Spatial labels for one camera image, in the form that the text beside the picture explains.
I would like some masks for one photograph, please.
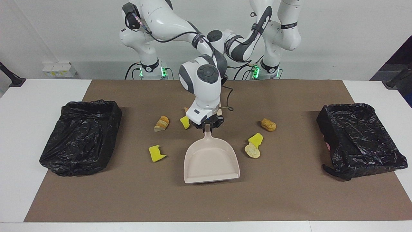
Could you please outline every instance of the white dustpan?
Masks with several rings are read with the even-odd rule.
[[[185,183],[239,178],[239,164],[232,146],[213,138],[207,126],[204,138],[194,142],[186,151],[183,177]]]

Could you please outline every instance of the yellow sponge piece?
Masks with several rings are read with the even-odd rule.
[[[189,123],[189,118],[187,116],[184,116],[183,118],[180,119],[180,122],[183,124],[183,126],[185,127],[185,129],[188,129],[190,126]]]
[[[157,161],[163,159],[164,157],[166,157],[166,155],[161,155],[160,154],[159,147],[160,147],[160,145],[149,147],[150,156],[152,157],[153,162],[157,162]]]
[[[259,148],[259,146],[262,144],[263,141],[263,136],[260,133],[257,133],[256,135],[252,136],[249,140],[256,148]]]

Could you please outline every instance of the brown mat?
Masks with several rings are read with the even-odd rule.
[[[46,174],[26,222],[180,222],[264,220],[412,220],[412,203],[395,173],[341,182],[322,171],[330,163],[316,123],[325,104],[353,103],[342,81],[228,82],[235,87],[213,132],[234,148],[241,177],[186,185],[186,149],[202,138],[179,118],[194,96],[179,81],[92,81],[84,101],[114,100],[123,118],[106,170],[85,177]],[[226,99],[228,91],[223,89]],[[170,126],[154,133],[161,115]],[[267,117],[278,128],[265,132]],[[247,139],[264,136],[259,159],[248,158]],[[152,163],[148,147],[168,156]]]

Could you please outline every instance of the food scrap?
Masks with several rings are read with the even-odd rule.
[[[184,116],[183,118],[180,119],[180,122],[183,124],[185,127],[185,130],[187,130],[190,127],[190,122],[189,118],[187,116]]]
[[[168,125],[169,119],[163,115],[162,117],[160,117],[160,119],[157,121],[157,124],[154,126],[154,131],[159,132],[165,130]]]
[[[160,154],[159,147],[160,145],[149,147],[150,156],[152,157],[153,162],[157,162],[167,156]]]
[[[276,129],[276,123],[264,118],[260,121],[260,125],[267,131],[274,131]]]
[[[263,136],[260,133],[257,133],[256,135],[249,138],[248,141],[249,141],[249,144],[245,147],[246,153],[248,154],[248,156],[252,158],[255,158],[255,159],[259,158],[260,157],[259,146],[262,144]]]
[[[252,136],[249,140],[256,148],[259,148],[259,146],[262,144],[263,141],[263,136],[260,133],[257,133],[256,135]]]
[[[259,158],[260,157],[260,151],[259,151],[259,149],[257,149],[254,145],[253,145],[253,143],[249,143],[249,145],[247,145],[246,147],[245,147],[245,151],[246,151],[246,153],[248,154],[248,156],[250,156],[250,157],[252,157],[252,158],[255,158],[255,159],[257,159],[257,158]]]

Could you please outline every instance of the black strap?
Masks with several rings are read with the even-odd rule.
[[[265,64],[263,63],[263,60],[260,62],[260,65],[262,66],[262,68],[263,68],[264,70],[267,71],[267,73],[275,73],[276,70],[278,70],[278,67],[279,67],[279,65],[276,65],[275,67],[267,66],[267,65],[265,65]]]
[[[252,30],[258,31],[260,34],[263,34],[263,32],[264,32],[264,29],[262,27],[258,26],[257,24],[253,24]]]
[[[293,28],[293,27],[296,27],[297,26],[297,22],[295,22],[295,23],[292,23],[292,24],[285,24],[285,25],[281,25],[281,28],[283,29],[283,30],[285,30],[285,29],[290,29],[290,28]]]
[[[146,72],[151,73],[153,72],[160,64],[159,59],[157,59],[156,63],[152,64],[152,65],[144,65],[142,64],[142,68],[144,68],[144,70],[146,70]]]
[[[197,48],[197,44],[199,44],[199,41],[200,41],[201,39],[203,39],[204,37],[205,37],[205,35],[204,35],[203,33],[197,34],[197,35],[193,38],[193,40],[192,40],[192,46],[193,46],[194,48]]]
[[[226,43],[225,43],[225,52],[226,52],[226,54],[229,54],[229,49],[230,49],[230,46],[233,44],[233,42],[235,41],[235,40],[237,40],[237,39],[239,39],[239,38],[243,38],[241,35],[236,35],[236,36],[233,36],[233,38],[231,38],[230,40],[228,40]]]

